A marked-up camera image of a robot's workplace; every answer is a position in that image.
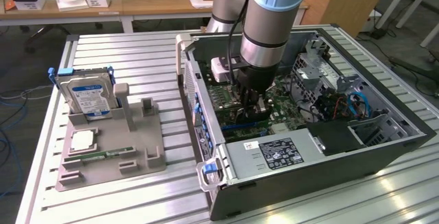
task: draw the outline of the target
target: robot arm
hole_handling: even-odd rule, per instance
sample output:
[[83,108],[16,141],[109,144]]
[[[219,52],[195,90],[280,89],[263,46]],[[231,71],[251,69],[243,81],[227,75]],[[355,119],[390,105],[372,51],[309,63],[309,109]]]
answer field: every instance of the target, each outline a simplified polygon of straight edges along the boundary
[[[213,14],[221,9],[232,9],[233,4],[224,4],[231,0],[216,1]],[[248,1],[239,56],[247,66],[239,69],[236,86],[249,121],[267,119],[271,114],[271,107],[264,103],[264,94],[275,79],[301,1]]]

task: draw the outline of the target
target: hard drive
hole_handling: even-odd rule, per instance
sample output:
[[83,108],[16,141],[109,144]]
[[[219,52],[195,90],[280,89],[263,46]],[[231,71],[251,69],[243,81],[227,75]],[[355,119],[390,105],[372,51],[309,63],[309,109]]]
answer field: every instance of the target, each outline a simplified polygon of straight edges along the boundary
[[48,76],[59,87],[68,102],[72,114],[83,113],[87,120],[111,118],[111,109],[119,108],[120,103],[113,95],[113,69],[77,70],[60,68],[48,70]]

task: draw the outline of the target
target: blue cable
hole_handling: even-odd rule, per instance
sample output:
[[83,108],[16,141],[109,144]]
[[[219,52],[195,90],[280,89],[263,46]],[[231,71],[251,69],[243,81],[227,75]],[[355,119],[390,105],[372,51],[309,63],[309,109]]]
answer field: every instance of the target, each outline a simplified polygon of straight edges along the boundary
[[352,107],[351,96],[359,96],[359,97],[363,98],[363,100],[364,100],[364,105],[366,105],[366,111],[368,112],[368,117],[370,117],[372,111],[371,111],[371,106],[370,106],[370,102],[368,102],[367,97],[366,97],[366,96],[363,95],[363,93],[360,93],[360,92],[352,92],[352,93],[348,94],[347,102],[348,102],[349,110],[352,111],[354,115],[358,115],[358,113],[356,113],[356,111],[355,111],[355,109],[354,109],[354,107]]
[[0,101],[0,104],[3,104],[5,106],[12,106],[12,107],[20,107],[20,108],[23,108],[23,112],[21,112],[20,118],[15,122],[12,122],[9,125],[7,125],[5,127],[1,127],[3,130],[7,130],[11,127],[13,127],[25,118],[25,116],[28,114],[28,107],[25,107],[24,104],[23,105],[19,105],[19,104],[12,104],[12,103],[5,103],[3,101]]
[[11,151],[12,151],[12,156],[13,156],[13,159],[16,161],[16,166],[19,168],[19,177],[17,177],[17,179],[15,181],[15,184],[0,195],[0,199],[1,199],[17,187],[17,185],[20,184],[21,179],[23,179],[23,168],[21,168],[21,165],[20,165],[19,156],[16,154],[15,145],[7,139],[3,139],[3,138],[0,138],[0,142],[4,143],[7,146],[9,146]]

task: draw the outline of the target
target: green circuit board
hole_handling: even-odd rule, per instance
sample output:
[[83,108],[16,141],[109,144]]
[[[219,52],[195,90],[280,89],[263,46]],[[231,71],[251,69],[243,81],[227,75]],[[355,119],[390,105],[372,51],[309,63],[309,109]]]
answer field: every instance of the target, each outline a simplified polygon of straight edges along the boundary
[[[241,109],[241,105],[232,86],[208,85],[207,88],[220,127],[233,126],[236,124],[236,115]],[[276,77],[275,85],[265,93],[268,104],[273,108],[269,119],[251,124],[248,127],[223,130],[227,142],[288,132],[305,123],[305,119],[297,111],[297,105],[291,100],[284,88],[283,77]]]

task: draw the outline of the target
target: metal work table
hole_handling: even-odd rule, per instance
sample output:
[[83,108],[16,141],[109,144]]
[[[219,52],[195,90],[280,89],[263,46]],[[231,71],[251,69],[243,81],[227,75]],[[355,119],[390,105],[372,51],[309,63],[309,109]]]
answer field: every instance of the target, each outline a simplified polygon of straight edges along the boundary
[[[438,109],[340,29],[321,27],[439,130]],[[117,83],[131,85],[129,101],[153,97],[159,102],[168,167],[160,173],[57,192],[68,106],[55,88],[16,223],[209,223],[175,74],[175,37],[189,32],[196,31],[83,35],[65,43],[61,67],[111,64]],[[331,61],[343,73],[352,70],[336,57]],[[431,223],[439,220],[438,168],[436,136],[378,174],[215,223]]]

